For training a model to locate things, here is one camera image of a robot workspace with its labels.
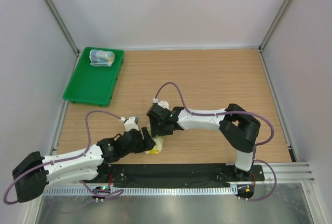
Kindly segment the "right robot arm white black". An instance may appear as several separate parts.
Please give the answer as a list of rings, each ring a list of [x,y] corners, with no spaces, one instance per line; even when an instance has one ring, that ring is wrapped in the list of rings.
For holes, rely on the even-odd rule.
[[[237,104],[220,110],[186,110],[174,107],[169,110],[160,103],[153,103],[147,114],[151,135],[172,135],[176,130],[204,129],[220,131],[237,151],[234,175],[239,180],[248,179],[252,173],[254,146],[260,122]]]

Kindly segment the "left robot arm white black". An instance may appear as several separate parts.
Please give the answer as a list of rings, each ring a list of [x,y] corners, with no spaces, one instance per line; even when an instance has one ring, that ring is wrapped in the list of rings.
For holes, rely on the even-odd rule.
[[[155,132],[144,127],[132,129],[112,138],[104,138],[88,149],[62,155],[42,156],[35,151],[27,155],[12,171],[18,203],[39,197],[45,189],[75,181],[103,183],[109,179],[109,164],[130,153],[154,148]]]

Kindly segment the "yellow green patterned towel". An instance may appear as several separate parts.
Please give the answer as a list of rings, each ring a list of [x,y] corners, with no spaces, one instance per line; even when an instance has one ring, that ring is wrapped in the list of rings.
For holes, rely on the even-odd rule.
[[[147,132],[149,135],[151,135],[151,127],[150,124],[147,125]],[[148,145],[151,145],[151,141],[147,140],[147,138],[144,138],[146,140],[146,143]],[[155,142],[154,147],[151,150],[146,150],[145,153],[146,154],[151,154],[151,155],[157,155],[159,153],[161,153],[162,148],[163,148],[163,141],[164,141],[164,137],[163,136],[156,136],[156,137],[151,137],[151,139]]]

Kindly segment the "blue polka dot towel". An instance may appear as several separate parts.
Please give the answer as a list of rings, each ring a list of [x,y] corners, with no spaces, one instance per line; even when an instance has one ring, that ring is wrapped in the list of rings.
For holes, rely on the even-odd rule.
[[[89,53],[90,65],[95,67],[111,67],[115,54],[111,51],[92,49]]]

